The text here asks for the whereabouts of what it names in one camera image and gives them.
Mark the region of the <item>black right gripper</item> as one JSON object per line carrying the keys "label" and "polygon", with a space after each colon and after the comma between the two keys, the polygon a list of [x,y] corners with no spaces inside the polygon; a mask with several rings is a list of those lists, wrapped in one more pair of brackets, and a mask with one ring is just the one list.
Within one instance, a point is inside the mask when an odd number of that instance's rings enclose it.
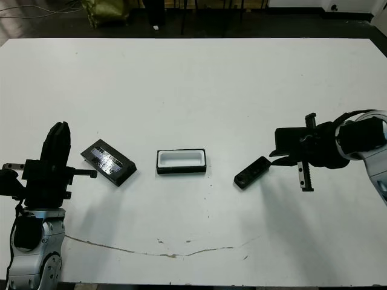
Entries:
{"label": "black right gripper", "polygon": [[350,161],[339,153],[336,146],[335,127],[332,122],[316,124],[316,114],[305,116],[305,132],[300,136],[298,146],[294,152],[274,150],[269,157],[289,156],[291,160],[277,159],[274,166],[295,166],[299,171],[301,190],[312,192],[310,166],[328,169],[341,169]]}

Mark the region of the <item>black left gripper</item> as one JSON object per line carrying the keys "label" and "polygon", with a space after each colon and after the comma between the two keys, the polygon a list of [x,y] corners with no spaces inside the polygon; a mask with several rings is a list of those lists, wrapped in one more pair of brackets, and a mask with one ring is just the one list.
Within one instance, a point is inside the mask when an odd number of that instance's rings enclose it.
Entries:
{"label": "black left gripper", "polygon": [[57,143],[62,123],[57,122],[48,132],[43,143],[40,160],[26,160],[23,164],[6,163],[1,169],[1,195],[24,201],[30,208],[59,208],[63,200],[71,198],[67,186],[75,176],[97,177],[96,170],[68,167],[71,149],[69,125],[63,122],[62,163]]}

